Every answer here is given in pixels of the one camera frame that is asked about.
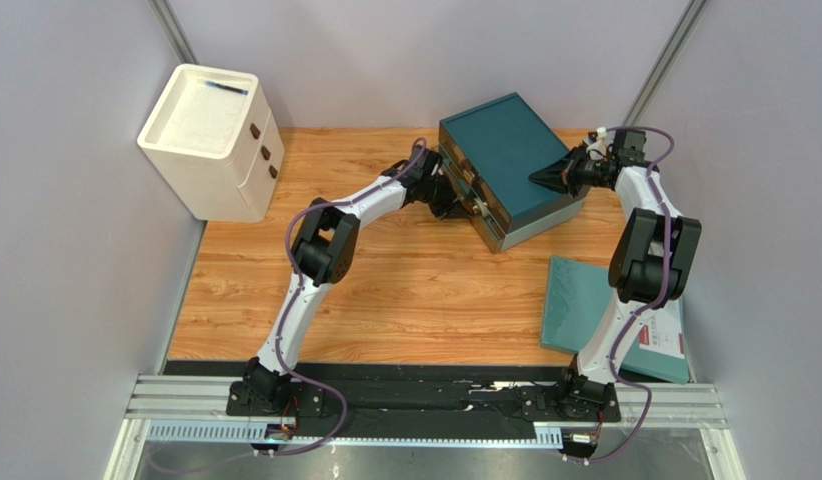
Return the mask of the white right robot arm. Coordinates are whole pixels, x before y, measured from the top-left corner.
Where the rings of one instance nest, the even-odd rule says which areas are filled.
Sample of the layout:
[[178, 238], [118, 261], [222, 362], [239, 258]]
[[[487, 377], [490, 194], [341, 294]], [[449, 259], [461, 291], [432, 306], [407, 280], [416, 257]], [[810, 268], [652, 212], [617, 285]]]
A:
[[661, 157], [644, 147], [652, 128], [599, 127], [530, 182], [576, 197], [588, 187], [614, 191], [626, 225], [608, 269], [610, 303], [588, 344], [564, 370], [555, 405], [568, 419], [601, 418], [611, 407], [620, 364], [650, 317], [683, 293], [701, 223], [673, 206], [661, 186]]

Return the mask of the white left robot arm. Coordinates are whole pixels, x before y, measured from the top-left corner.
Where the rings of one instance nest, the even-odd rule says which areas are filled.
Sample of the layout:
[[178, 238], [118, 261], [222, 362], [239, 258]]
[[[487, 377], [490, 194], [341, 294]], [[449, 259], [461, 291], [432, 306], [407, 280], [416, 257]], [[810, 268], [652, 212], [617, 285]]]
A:
[[293, 218], [284, 237], [293, 269], [287, 295], [264, 345], [230, 387], [228, 415], [274, 416], [291, 405], [290, 383], [298, 375], [305, 336], [322, 301], [349, 272], [362, 229], [413, 203], [427, 205], [439, 220], [469, 218], [442, 163], [442, 156], [418, 138], [408, 159], [370, 185], [342, 199], [317, 198]]

